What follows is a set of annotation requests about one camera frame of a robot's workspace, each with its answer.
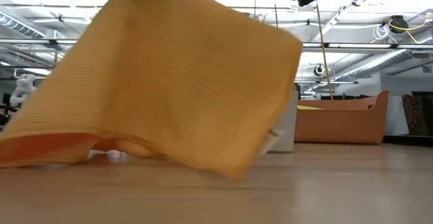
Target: white robot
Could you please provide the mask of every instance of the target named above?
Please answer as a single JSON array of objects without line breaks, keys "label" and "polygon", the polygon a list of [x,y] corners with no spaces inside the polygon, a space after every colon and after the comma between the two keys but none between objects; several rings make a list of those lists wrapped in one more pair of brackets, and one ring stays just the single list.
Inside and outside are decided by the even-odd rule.
[{"label": "white robot", "polygon": [[36,77],[32,74],[22,74],[17,79],[15,91],[12,93],[9,101],[11,106],[19,106],[26,101],[29,95],[36,91],[36,87],[33,86],[35,79]]}]

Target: orange towel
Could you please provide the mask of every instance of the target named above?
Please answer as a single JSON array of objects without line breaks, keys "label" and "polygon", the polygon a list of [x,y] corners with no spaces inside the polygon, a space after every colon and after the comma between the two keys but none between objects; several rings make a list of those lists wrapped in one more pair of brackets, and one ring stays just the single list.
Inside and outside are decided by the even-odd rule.
[{"label": "orange towel", "polygon": [[301,49],[213,0],[109,0],[2,132],[0,167],[98,149],[241,177],[289,99]]}]

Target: ceiling light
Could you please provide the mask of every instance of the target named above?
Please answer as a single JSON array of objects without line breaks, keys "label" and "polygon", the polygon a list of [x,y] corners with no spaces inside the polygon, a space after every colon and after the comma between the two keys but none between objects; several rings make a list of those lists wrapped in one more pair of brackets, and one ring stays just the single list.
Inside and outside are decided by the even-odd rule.
[{"label": "ceiling light", "polygon": [[40,69],[40,68],[23,68],[25,71],[41,74],[41,75],[50,75],[51,71],[46,69]]},{"label": "ceiling light", "polygon": [[321,47],[322,46],[322,44],[320,44],[320,43],[304,43],[303,45],[304,45],[304,47]]},{"label": "ceiling light", "polygon": [[39,20],[33,20],[33,22],[36,23],[45,23],[45,22],[58,22],[59,20],[57,18],[44,18]]},{"label": "ceiling light", "polygon": [[335,82],[331,82],[331,84],[333,84],[333,85],[355,85],[357,83],[358,83],[358,81],[335,81]]},{"label": "ceiling light", "polygon": [[294,81],[294,83],[317,83],[316,81]]},{"label": "ceiling light", "polygon": [[350,44],[350,43],[333,43],[328,47],[333,48],[389,48],[391,44]]},{"label": "ceiling light", "polygon": [[77,40],[68,40],[68,39],[61,39],[61,40],[55,40],[58,44],[65,44],[65,45],[73,45],[77,42]]},{"label": "ceiling light", "polygon": [[402,49],[433,49],[433,45],[398,45]]},{"label": "ceiling light", "polygon": [[299,27],[299,26],[306,26],[307,23],[299,23],[299,24],[278,24],[279,28],[292,28],[292,27]]},{"label": "ceiling light", "polygon": [[48,40],[42,40],[42,39],[0,39],[0,43],[49,44],[49,41]]},{"label": "ceiling light", "polygon": [[73,24],[86,24],[86,25],[88,25],[88,24],[91,23],[91,21],[75,20],[75,19],[71,19],[71,18],[64,18],[63,21],[70,22],[70,23],[73,23]]}]

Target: security camera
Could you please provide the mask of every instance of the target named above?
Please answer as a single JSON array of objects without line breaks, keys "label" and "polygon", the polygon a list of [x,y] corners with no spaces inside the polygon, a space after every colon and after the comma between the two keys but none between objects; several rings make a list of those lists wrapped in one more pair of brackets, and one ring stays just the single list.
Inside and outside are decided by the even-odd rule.
[{"label": "security camera", "polygon": [[325,72],[325,68],[320,64],[316,67],[314,67],[314,75],[316,76],[321,76],[323,74],[323,72]]}]

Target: fluorescent light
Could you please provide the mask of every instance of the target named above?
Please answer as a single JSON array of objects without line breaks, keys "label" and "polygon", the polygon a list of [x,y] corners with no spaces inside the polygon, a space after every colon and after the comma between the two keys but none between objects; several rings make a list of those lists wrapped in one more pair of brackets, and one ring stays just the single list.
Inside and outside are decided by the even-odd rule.
[{"label": "fluorescent light", "polygon": [[49,44],[48,40],[42,39],[0,39],[0,43],[11,44]]},{"label": "fluorescent light", "polygon": [[41,75],[50,75],[51,71],[46,69],[40,69],[40,68],[23,68],[25,71],[41,74]]},{"label": "fluorescent light", "polygon": [[320,43],[304,43],[304,47],[321,47]]},{"label": "fluorescent light", "polygon": [[[70,22],[74,24],[90,24],[89,21],[83,21],[83,20],[75,20],[72,18],[62,18],[63,22]],[[46,23],[46,22],[61,22],[58,18],[43,18],[38,20],[33,20],[35,23]]]},{"label": "fluorescent light", "polygon": [[316,81],[294,81],[294,83],[317,83]]},{"label": "fluorescent light", "polygon": [[331,84],[333,85],[354,85],[357,84],[357,81],[335,81],[335,82],[331,82]]},{"label": "fluorescent light", "polygon": [[299,24],[278,24],[278,28],[292,28],[299,26],[306,26],[307,23],[299,23]]},{"label": "fluorescent light", "polygon": [[[294,81],[294,83],[309,83],[309,84],[327,84],[327,81]],[[333,85],[342,85],[342,84],[357,84],[357,81],[334,81],[331,82]]]},{"label": "fluorescent light", "polygon": [[433,49],[433,45],[398,45],[398,48],[404,49]]},{"label": "fluorescent light", "polygon": [[[15,79],[22,79],[21,77],[19,77],[19,76],[15,76],[14,77]],[[47,77],[44,77],[44,76],[36,76],[35,77],[35,79],[46,79]]]},{"label": "fluorescent light", "polygon": [[[312,26],[319,26],[316,23],[310,23]],[[375,28],[381,26],[381,24],[370,24],[370,25],[350,25],[350,24],[335,24],[332,28],[335,29],[362,29],[362,28]]]},{"label": "fluorescent light", "polygon": [[328,47],[332,48],[389,48],[391,44],[350,44],[350,43],[332,43]]},{"label": "fluorescent light", "polygon": [[77,40],[68,40],[68,39],[61,39],[61,40],[56,40],[56,41],[59,44],[65,44],[65,45],[73,45],[77,42]]},{"label": "fluorescent light", "polygon": [[73,24],[90,24],[90,21],[83,21],[83,20],[75,20],[75,19],[70,19],[70,18],[64,18],[63,21],[65,22],[70,22]]},{"label": "fluorescent light", "polygon": [[45,18],[40,20],[33,20],[33,22],[36,23],[46,23],[46,22],[58,22],[59,20],[57,18]]}]

